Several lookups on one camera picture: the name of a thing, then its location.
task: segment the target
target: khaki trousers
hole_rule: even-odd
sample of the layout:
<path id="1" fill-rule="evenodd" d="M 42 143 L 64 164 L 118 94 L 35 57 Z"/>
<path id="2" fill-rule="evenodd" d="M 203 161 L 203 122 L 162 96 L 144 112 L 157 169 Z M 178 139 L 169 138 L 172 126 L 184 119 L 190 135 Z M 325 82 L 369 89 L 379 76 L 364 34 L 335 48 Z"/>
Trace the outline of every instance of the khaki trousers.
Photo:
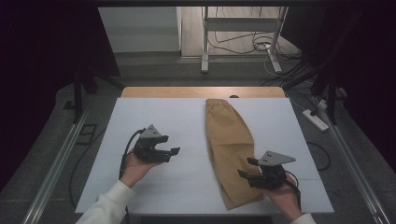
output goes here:
<path id="1" fill-rule="evenodd" d="M 237 170 L 259 174 L 259 167 L 248 164 L 254 158 L 254 141 L 248 126 L 225 100 L 206 100 L 206 136 L 209 155 L 221 185 L 227 209 L 262 199 L 262 193 L 251 188 Z"/>

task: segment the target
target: metal frame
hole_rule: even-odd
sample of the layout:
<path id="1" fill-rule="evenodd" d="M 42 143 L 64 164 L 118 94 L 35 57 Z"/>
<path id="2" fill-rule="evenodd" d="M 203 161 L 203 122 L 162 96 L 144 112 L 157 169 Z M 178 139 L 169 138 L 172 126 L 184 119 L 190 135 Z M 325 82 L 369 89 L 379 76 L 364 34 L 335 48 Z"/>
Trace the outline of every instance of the metal frame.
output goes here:
<path id="1" fill-rule="evenodd" d="M 207 45 L 208 32 L 274 32 L 271 45 L 266 45 L 267 52 L 270 55 L 271 63 L 277 74 L 282 73 L 282 68 L 279 65 L 275 54 L 276 43 L 279 38 L 280 30 L 282 29 L 283 20 L 285 20 L 287 7 L 282 7 L 278 18 L 209 18 L 208 7 L 205 7 L 204 15 L 204 44 L 202 47 L 202 66 L 201 72 L 203 74 L 209 71 L 209 48 Z"/>
<path id="2" fill-rule="evenodd" d="M 314 101 L 316 104 L 318 104 L 317 98 L 314 98 Z M 375 223 L 390 224 L 390 220 L 383 208 L 382 203 L 376 197 L 373 187 L 370 185 L 363 171 L 356 162 L 351 150 L 349 149 L 349 146 L 347 145 L 347 142 L 338 130 L 338 127 L 332 124 L 332 121 L 329 119 L 323 109 L 319 109 L 319 111 L 324 121 L 328 123 L 332 139 L 334 140 L 334 143 L 336 144 L 347 169 L 355 181 L 358 190 L 361 192 L 361 197 L 366 202 L 367 207 L 375 220 Z"/>
<path id="3" fill-rule="evenodd" d="M 47 173 L 40 189 L 38 190 L 37 195 L 33 199 L 33 202 L 22 221 L 22 224 L 38 223 L 38 220 L 41 218 L 41 215 L 46 208 L 47 202 L 50 199 L 50 195 L 55 188 L 62 170 L 64 169 L 67 159 L 69 158 L 69 154 L 76 143 L 79 131 L 81 130 L 82 125 L 88 116 L 92 98 L 93 96 L 88 95 L 85 103 L 85 110 L 83 110 L 82 116 L 79 118 L 78 122 L 72 125 L 69 134 L 64 140 L 61 149 L 59 150 L 55 160 L 49 168 L 49 172 Z"/>

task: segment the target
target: wall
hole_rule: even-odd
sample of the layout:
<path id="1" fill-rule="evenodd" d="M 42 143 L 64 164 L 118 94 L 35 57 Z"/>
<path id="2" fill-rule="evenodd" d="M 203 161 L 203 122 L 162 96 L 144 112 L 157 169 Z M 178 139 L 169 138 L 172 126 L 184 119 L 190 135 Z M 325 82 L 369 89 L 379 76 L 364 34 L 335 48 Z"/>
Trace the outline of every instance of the wall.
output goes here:
<path id="1" fill-rule="evenodd" d="M 180 51 L 180 7 L 99 8 L 113 52 Z"/>

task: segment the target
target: table leg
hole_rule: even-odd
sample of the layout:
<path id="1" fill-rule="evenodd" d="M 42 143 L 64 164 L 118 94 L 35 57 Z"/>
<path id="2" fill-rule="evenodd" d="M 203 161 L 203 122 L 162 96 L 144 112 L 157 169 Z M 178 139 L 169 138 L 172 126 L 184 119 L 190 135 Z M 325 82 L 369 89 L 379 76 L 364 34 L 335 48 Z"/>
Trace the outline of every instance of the table leg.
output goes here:
<path id="1" fill-rule="evenodd" d="M 202 67 L 201 73 L 206 74 L 209 71 L 209 48 L 207 45 L 207 23 L 208 23 L 208 7 L 205 7 L 204 16 L 204 44 L 202 46 Z"/>
<path id="2" fill-rule="evenodd" d="M 266 45 L 265 47 L 268 49 L 267 52 L 270 55 L 270 60 L 271 63 L 274 67 L 275 73 L 276 74 L 281 74 L 282 73 L 282 68 L 279 65 L 279 61 L 277 60 L 276 54 L 275 54 L 275 49 L 276 49 L 276 43 L 277 39 L 279 38 L 280 30 L 282 29 L 283 21 L 285 20 L 285 15 L 286 15 L 286 10 L 287 7 L 282 7 L 280 10 L 280 14 L 277 17 L 277 23 L 276 23 L 276 29 L 274 32 L 273 40 L 271 42 L 271 45 Z"/>

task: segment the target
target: white shirt cuff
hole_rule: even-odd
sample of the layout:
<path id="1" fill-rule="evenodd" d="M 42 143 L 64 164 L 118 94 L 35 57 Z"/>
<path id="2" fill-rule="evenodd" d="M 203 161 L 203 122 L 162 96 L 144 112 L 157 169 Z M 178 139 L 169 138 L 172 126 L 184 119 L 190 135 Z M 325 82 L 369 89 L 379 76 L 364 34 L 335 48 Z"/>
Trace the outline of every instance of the white shirt cuff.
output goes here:
<path id="1" fill-rule="evenodd" d="M 134 197 L 134 191 L 118 180 L 105 195 L 111 201 L 119 204 L 121 207 L 125 207 Z"/>
<path id="2" fill-rule="evenodd" d="M 310 213 L 306 213 L 292 221 L 290 224 L 316 224 L 316 222 Z"/>

